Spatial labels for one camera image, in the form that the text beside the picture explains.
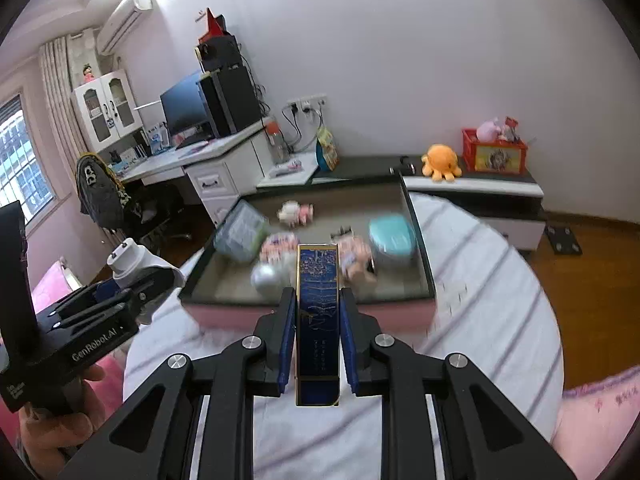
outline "computer monitor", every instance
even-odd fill
[[[175,135],[200,124],[209,124],[197,82],[202,72],[194,72],[160,96],[169,134]]]

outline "human hand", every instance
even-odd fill
[[[100,381],[104,376],[100,366],[92,365],[85,370],[82,378]],[[30,404],[26,404],[18,413],[22,446],[31,468],[44,480],[54,480],[65,466],[65,457],[59,448],[84,444],[104,423],[104,406],[86,381],[82,381],[82,395],[82,413],[38,420]]]

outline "ceiling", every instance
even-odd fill
[[[121,0],[31,0],[0,46],[0,74],[36,54],[41,44],[100,27]]]

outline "storage box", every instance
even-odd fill
[[[480,142],[474,128],[462,130],[462,157],[470,170],[490,173],[523,174],[527,145],[519,140],[508,142]]]
[[[377,269],[373,285],[352,286],[361,312],[375,316],[389,333],[421,332],[435,311],[435,286],[414,208],[400,176],[389,175],[311,186],[271,189],[242,197],[265,215],[273,230],[280,224],[277,211],[295,200],[314,205],[314,220],[295,228],[301,244],[328,244],[341,227],[368,238],[369,222],[389,213],[402,214],[414,228],[417,251],[409,267]],[[251,285],[253,264],[233,262],[209,239],[204,252],[179,295],[182,306],[200,324],[211,328],[251,331],[257,319],[278,307],[278,299],[265,300]]]

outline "metal screw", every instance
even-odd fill
[[[242,339],[242,346],[244,346],[247,350],[252,348],[258,348],[262,344],[262,339],[260,339],[257,335],[248,335],[244,339]]]
[[[394,337],[389,334],[378,334],[373,341],[376,342],[376,345],[382,346],[382,348],[388,348],[396,342]]]
[[[177,370],[187,364],[187,358],[182,354],[174,354],[167,359],[166,363],[169,365],[169,368]]]
[[[449,364],[451,364],[451,366],[453,366],[454,368],[464,368],[466,365],[468,365],[468,363],[469,359],[467,359],[462,354],[452,354],[449,357]]]

